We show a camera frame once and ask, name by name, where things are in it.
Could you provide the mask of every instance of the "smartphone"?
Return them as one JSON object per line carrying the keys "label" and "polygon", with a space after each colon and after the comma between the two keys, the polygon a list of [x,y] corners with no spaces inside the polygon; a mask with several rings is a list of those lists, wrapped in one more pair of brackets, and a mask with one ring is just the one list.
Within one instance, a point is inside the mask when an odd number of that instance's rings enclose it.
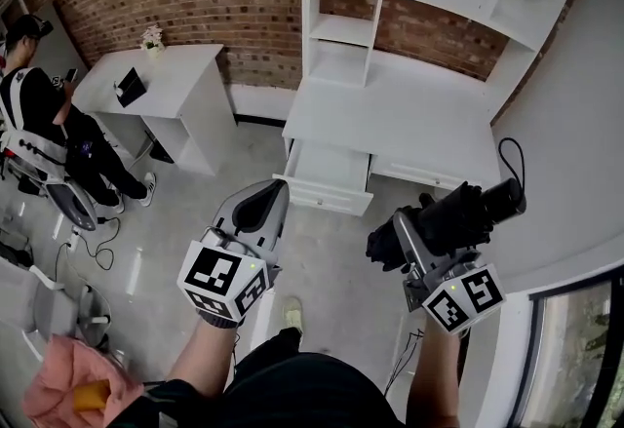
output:
{"label": "smartphone", "polygon": [[71,83],[72,81],[76,79],[77,76],[78,76],[78,69],[69,69],[69,71],[67,71],[67,74],[65,75],[65,81],[68,81],[69,83]]}

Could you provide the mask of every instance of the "black pants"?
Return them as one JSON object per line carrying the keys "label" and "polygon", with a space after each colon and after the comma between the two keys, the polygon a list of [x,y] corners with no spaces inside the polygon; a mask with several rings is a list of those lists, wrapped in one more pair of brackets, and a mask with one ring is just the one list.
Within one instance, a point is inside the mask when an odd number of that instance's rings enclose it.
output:
{"label": "black pants", "polygon": [[241,378],[249,377],[294,357],[299,353],[300,341],[301,333],[297,328],[281,330],[277,336],[262,343],[243,359],[236,367],[236,375]]}
{"label": "black pants", "polygon": [[96,120],[82,115],[79,128],[72,130],[65,169],[98,203],[104,206],[119,203],[117,195],[106,187],[101,175],[130,198],[143,199],[147,196],[146,187],[124,168]]}

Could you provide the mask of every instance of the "window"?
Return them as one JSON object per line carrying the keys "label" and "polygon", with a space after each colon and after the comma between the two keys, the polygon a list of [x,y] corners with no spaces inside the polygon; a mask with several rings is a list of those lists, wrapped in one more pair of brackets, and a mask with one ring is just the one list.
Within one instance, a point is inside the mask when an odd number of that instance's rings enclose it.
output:
{"label": "window", "polygon": [[530,299],[531,336],[509,428],[612,428],[624,410],[624,271]]}

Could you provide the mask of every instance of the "backpack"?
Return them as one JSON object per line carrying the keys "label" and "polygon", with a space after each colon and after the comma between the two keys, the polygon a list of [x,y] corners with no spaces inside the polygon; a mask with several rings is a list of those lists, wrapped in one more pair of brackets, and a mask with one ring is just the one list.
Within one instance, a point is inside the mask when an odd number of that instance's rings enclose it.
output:
{"label": "backpack", "polygon": [[21,84],[25,80],[32,68],[20,69],[11,82],[11,108],[15,125],[11,120],[9,112],[4,105],[4,100],[0,97],[0,109],[4,116],[7,130],[0,136],[0,151],[9,149],[26,163],[32,165],[37,170],[48,175],[48,182],[63,182],[65,178],[65,160],[67,149],[38,136],[33,132],[23,129],[23,115],[21,113],[20,91]]}

